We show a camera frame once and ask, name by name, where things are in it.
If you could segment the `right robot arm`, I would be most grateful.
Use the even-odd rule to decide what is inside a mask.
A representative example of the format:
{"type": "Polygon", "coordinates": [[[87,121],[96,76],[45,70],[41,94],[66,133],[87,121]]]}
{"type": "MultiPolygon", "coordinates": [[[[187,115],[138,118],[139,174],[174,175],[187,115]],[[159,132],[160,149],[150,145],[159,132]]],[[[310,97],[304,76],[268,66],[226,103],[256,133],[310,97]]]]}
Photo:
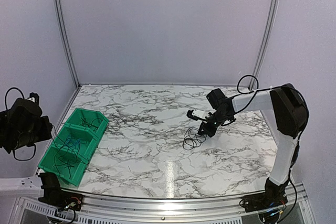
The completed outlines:
{"type": "Polygon", "coordinates": [[[271,207],[290,181],[296,163],[300,138],[309,119],[309,110],[301,93],[290,83],[227,97],[217,88],[206,96],[211,112],[190,110],[187,116],[201,120],[198,133],[213,137],[219,126],[235,121],[235,115],[247,111],[272,110],[277,125],[277,152],[272,171],[265,182],[260,203],[271,207]]]}

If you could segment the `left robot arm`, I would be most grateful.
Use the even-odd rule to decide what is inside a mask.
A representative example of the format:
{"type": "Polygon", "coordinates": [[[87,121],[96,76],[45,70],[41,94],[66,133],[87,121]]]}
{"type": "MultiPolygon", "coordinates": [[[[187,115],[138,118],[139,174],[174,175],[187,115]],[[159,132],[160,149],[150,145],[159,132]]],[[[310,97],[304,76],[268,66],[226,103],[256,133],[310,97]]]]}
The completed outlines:
{"type": "MultiPolygon", "coordinates": [[[[18,98],[12,107],[1,112],[1,148],[16,157],[15,151],[22,147],[33,147],[52,138],[53,125],[48,116],[42,115],[39,99],[18,98]]],[[[2,178],[1,196],[25,197],[43,192],[40,176],[2,178]]]]}

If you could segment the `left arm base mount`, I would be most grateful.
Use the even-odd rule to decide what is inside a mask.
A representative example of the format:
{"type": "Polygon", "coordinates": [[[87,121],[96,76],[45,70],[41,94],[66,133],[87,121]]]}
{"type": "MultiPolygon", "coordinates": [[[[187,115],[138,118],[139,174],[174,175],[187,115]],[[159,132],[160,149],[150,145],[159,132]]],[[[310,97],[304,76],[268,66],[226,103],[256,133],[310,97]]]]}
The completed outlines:
{"type": "Polygon", "coordinates": [[[39,197],[38,201],[62,210],[81,210],[83,194],[63,190],[54,173],[40,173],[38,177],[41,179],[41,189],[43,190],[43,196],[39,197]]]}

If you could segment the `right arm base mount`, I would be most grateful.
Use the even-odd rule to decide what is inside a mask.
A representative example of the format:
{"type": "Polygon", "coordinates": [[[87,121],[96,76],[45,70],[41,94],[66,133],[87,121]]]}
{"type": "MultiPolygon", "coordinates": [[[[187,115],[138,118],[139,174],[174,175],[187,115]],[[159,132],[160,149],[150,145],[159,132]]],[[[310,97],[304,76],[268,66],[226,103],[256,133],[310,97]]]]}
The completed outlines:
{"type": "Polygon", "coordinates": [[[259,211],[285,205],[288,202],[285,189],[289,184],[286,180],[283,184],[276,185],[270,178],[266,179],[265,191],[243,196],[239,205],[245,212],[259,211]]]}

